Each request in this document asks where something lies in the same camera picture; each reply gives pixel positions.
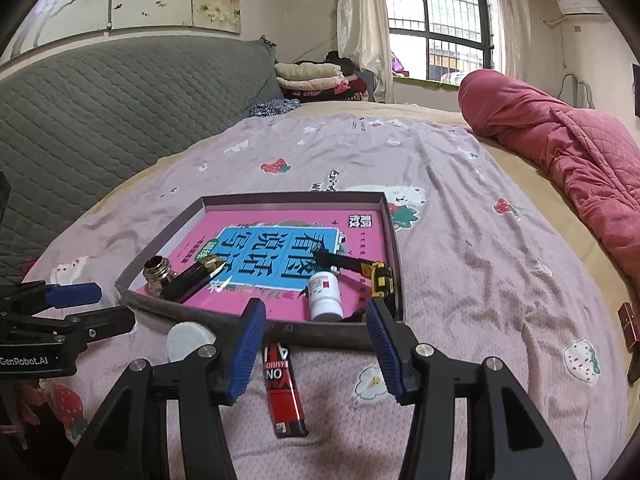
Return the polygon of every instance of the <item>window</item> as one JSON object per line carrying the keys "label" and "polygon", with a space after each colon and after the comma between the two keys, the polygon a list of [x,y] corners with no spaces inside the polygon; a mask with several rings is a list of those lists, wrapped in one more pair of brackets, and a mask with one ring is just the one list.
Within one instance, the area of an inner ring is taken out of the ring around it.
{"label": "window", "polygon": [[386,0],[386,8],[394,72],[458,84],[455,73],[492,68],[487,0]]}

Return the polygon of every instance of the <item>white bottle cap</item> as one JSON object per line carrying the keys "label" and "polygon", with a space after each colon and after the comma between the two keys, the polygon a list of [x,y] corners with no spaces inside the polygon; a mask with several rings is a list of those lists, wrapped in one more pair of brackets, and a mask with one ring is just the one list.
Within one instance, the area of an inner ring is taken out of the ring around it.
{"label": "white bottle cap", "polygon": [[182,361],[203,345],[216,342],[216,335],[207,327],[187,321],[175,325],[166,335],[166,352],[169,361]]}
{"label": "white bottle cap", "polygon": [[338,278],[332,272],[317,272],[309,278],[308,296],[311,321],[340,321],[342,300]]}

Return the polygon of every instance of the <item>beige curtain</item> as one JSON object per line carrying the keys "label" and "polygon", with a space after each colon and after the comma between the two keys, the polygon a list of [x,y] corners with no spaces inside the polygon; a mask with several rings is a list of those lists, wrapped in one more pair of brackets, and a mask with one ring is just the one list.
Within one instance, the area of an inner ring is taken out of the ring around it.
{"label": "beige curtain", "polygon": [[376,76],[377,102],[393,102],[386,0],[338,0],[338,52]]}
{"label": "beige curtain", "polygon": [[531,44],[529,1],[491,0],[491,4],[495,69],[524,81]]}

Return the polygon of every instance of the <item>air conditioner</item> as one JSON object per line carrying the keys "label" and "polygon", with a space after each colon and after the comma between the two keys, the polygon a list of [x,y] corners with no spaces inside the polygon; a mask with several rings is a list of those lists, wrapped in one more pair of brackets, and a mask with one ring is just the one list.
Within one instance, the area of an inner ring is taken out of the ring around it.
{"label": "air conditioner", "polygon": [[605,11],[597,0],[558,0],[560,12],[565,16],[576,14],[604,14]]}

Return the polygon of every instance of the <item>gray quilted headboard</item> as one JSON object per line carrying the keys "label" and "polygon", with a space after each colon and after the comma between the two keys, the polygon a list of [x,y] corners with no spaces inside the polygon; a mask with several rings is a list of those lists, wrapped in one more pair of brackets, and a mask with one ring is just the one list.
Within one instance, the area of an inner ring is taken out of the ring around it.
{"label": "gray quilted headboard", "polygon": [[263,40],[153,36],[69,50],[0,81],[0,284],[112,189],[281,98]]}

